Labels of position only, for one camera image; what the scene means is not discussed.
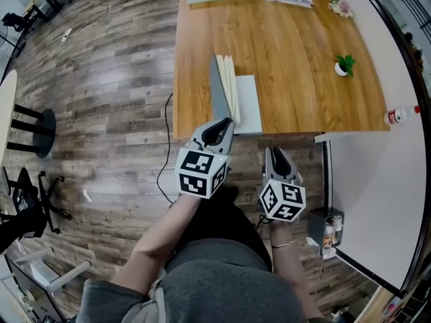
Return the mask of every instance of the black cable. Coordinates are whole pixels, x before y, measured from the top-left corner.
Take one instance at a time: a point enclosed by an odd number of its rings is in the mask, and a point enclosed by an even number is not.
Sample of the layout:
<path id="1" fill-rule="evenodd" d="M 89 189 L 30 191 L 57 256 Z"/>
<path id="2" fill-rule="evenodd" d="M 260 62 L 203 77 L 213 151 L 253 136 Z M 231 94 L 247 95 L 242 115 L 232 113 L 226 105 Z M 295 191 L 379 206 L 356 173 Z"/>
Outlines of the black cable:
<path id="1" fill-rule="evenodd" d="M 164 163 L 164 165 L 163 165 L 163 168 L 160 170 L 160 172 L 159 172 L 159 174 L 158 174 L 158 176 L 157 176 L 157 180 L 156 180 L 157 186 L 159 187 L 160 191 L 162 192 L 162 194 L 164 195 L 164 197 L 166 198 L 166 200 L 168 200 L 168 201 L 170 202 L 170 204 L 172 204 L 173 202 L 168 198 L 168 195 L 166 195 L 166 194 L 164 193 L 164 191 L 162 190 L 162 188 L 160 188 L 160 185 L 159 185 L 159 178 L 160 178 L 160 175 L 162 174 L 162 172 L 163 172 L 164 168 L 166 167 L 166 165 L 168 165 L 168 162 L 169 162 L 169 153 L 170 153 L 170 136 L 169 136 L 168 115 L 167 115 L 167 113 L 166 113 L 166 108 L 167 108 L 167 106 L 168 106 L 168 104 L 169 104 L 169 101 L 170 101 L 170 99 L 171 99 L 171 97 L 172 97 L 173 95 L 174 95 L 173 93 L 171 93 L 171 94 L 170 94 L 170 96 L 169 96 L 168 100 L 166 101 L 166 104 L 164 105 L 164 122 L 166 123 L 166 130 L 168 131 L 168 155 L 167 155 L 167 157 L 166 157 L 166 161 L 165 161 L 165 163 Z"/>
<path id="2" fill-rule="evenodd" d="M 100 6 L 105 6 L 106 7 L 106 11 L 103 13 L 103 14 L 101 14 L 101 15 L 98 15 L 97 17 L 95 17 L 94 19 L 92 19 L 92 20 L 90 20 L 84 27 L 82 27 L 82 28 L 80 28 L 78 31 L 74 31 L 74 32 L 72 32 L 71 34 L 70 34 L 70 36 L 72 36 L 72 35 L 74 35 L 74 34 L 77 34 L 78 32 L 80 32 L 80 31 L 82 31 L 83 29 L 85 29 L 87 26 L 89 26 L 92 22 L 95 22 L 97 19 L 99 19 L 99 18 L 101 18 L 101 17 L 103 17 L 104 15 L 106 15 L 106 14 L 108 14 L 109 13 L 109 5 L 108 4 L 102 4 L 102 2 L 104 2 L 104 1 L 106 1 L 106 0 L 102 0 L 101 2 L 99 2 L 99 5 Z"/>
<path id="3" fill-rule="evenodd" d="M 262 223 L 268 224 L 268 223 L 272 223 L 272 222 L 273 222 L 273 220 L 268 219 L 266 216 L 264 216 L 264 214 L 260 214 L 259 215 L 259 222 L 257 223 L 257 225 L 253 224 L 253 226 L 255 227 L 255 229 L 257 231 Z"/>

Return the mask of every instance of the white pot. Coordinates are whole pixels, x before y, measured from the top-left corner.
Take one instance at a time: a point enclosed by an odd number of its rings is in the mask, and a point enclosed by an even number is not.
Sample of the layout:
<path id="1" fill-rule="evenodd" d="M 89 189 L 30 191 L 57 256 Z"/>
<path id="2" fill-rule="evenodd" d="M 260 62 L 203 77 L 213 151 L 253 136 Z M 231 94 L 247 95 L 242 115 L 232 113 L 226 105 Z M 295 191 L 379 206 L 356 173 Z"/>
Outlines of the white pot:
<path id="1" fill-rule="evenodd" d="M 339 63 L 335 64 L 335 72 L 336 74 L 338 74 L 340 77 L 345 77 L 347 75 L 347 72 L 343 71 L 341 69 L 341 67 L 339 66 Z"/>

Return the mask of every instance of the gray shirt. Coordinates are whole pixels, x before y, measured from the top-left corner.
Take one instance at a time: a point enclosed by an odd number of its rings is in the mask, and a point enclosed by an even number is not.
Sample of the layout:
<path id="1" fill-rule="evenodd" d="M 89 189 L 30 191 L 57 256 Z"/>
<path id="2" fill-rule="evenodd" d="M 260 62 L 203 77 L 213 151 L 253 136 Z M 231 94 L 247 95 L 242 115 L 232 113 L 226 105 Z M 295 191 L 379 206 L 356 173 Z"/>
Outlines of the gray shirt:
<path id="1" fill-rule="evenodd" d="M 160 286 L 168 322 L 306 322 L 292 286 L 238 242 L 188 243 L 166 270 Z M 132 306 L 145 300 L 144 295 L 112 283 L 87 281 L 77 322 L 121 322 Z"/>

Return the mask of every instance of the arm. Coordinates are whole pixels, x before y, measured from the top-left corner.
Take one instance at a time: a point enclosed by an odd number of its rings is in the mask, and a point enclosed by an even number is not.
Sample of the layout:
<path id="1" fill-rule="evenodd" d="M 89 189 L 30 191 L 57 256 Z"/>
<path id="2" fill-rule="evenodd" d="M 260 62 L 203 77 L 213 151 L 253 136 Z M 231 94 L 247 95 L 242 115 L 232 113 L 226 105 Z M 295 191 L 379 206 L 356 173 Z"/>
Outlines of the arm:
<path id="1" fill-rule="evenodd" d="M 293 240 L 287 223 L 282 221 L 273 221 L 269 224 L 269 233 L 271 235 L 271 245 L 273 246 L 288 243 Z M 299 259 L 295 243 L 281 248 L 273 248 L 272 255 L 274 273 L 292 284 L 296 296 L 301 302 L 305 318 L 323 317 L 310 295 L 308 281 L 305 277 L 305 271 Z"/>
<path id="2" fill-rule="evenodd" d="M 160 266 L 174 250 L 200 201 L 198 197 L 181 195 L 167 214 L 144 233 L 130 259 L 110 282 L 147 295 Z"/>

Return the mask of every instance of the wooden floor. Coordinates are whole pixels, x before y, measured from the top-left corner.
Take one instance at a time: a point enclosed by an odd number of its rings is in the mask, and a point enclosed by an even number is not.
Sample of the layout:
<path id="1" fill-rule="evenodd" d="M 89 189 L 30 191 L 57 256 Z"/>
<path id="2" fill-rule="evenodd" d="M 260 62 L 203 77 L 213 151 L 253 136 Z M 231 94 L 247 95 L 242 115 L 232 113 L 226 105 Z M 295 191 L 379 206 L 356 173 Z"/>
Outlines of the wooden floor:
<path id="1" fill-rule="evenodd" d="M 106 11 L 100 3 L 109 5 L 108 14 L 70 36 L 58 49 L 67 28 L 78 30 Z M 92 263 L 57 296 L 67 316 L 79 308 L 84 281 L 109 280 L 141 234 L 168 209 L 156 176 L 168 151 L 164 105 L 172 92 L 177 8 L 178 0 L 76 0 L 28 35 L 19 63 L 13 64 L 18 70 L 18 102 L 36 110 L 53 109 L 57 138 L 47 158 L 14 151 L 9 159 L 7 152 L 3 165 L 10 167 L 11 178 L 17 178 L 22 166 L 33 180 L 41 170 L 50 179 L 65 176 L 55 203 L 73 215 L 72 221 L 58 220 L 60 235 L 46 230 L 40 239 L 22 240 L 22 246 L 26 252 L 52 246 L 54 254 L 47 263 L 58 273 L 84 260 Z M 171 104 L 167 117 L 172 130 Z M 23 116 L 22 120 L 31 118 Z M 31 143 L 29 133 L 17 131 L 10 134 L 13 138 Z M 172 143 L 168 165 L 160 176 L 171 199 L 176 197 L 173 167 L 183 145 L 182 141 Z M 304 177 L 308 207 L 292 229 L 319 307 L 327 315 L 335 304 L 373 293 L 374 283 L 338 259 L 325 262 L 319 280 L 321 261 L 305 240 L 307 214 L 323 204 L 322 153 L 313 135 L 235 138 L 228 181 L 240 188 L 238 206 L 252 221 L 257 220 L 257 187 L 262 183 L 267 145 L 283 147 Z M 83 196 L 83 189 L 92 203 Z M 0 207 L 12 211 L 11 200 L 4 194 Z M 220 217 L 221 224 L 225 218 Z M 260 232 L 267 242 L 267 226 Z M 17 256 L 17 245 L 9 253 Z"/>

